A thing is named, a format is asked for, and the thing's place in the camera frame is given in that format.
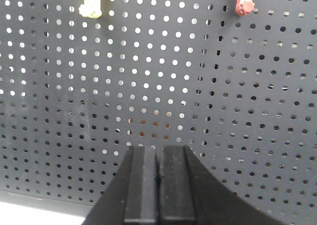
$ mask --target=pegboard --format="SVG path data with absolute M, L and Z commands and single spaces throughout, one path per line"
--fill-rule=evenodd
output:
M 3 200 L 85 216 L 127 146 L 188 144 L 252 206 L 316 224 L 317 0 L 82 1 L 0 0 Z

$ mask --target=white floor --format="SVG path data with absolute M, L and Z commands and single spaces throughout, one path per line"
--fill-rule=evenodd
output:
M 0 202 L 1 225 L 81 225 L 84 218 Z

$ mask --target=red hook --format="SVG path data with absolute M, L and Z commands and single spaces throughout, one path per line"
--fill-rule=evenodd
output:
M 236 13 L 240 16 L 247 15 L 254 10 L 252 0 L 237 0 Z

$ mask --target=perforated metal panel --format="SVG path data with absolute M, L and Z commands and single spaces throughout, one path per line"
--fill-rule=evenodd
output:
M 317 0 L 81 2 L 0 0 L 2 199 L 84 216 L 127 146 L 189 144 L 256 208 L 316 224 Z

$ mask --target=pegboard hook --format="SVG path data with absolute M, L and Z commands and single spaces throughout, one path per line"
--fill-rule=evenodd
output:
M 240 16 L 247 15 L 254 10 L 252 0 L 237 0 L 236 13 Z

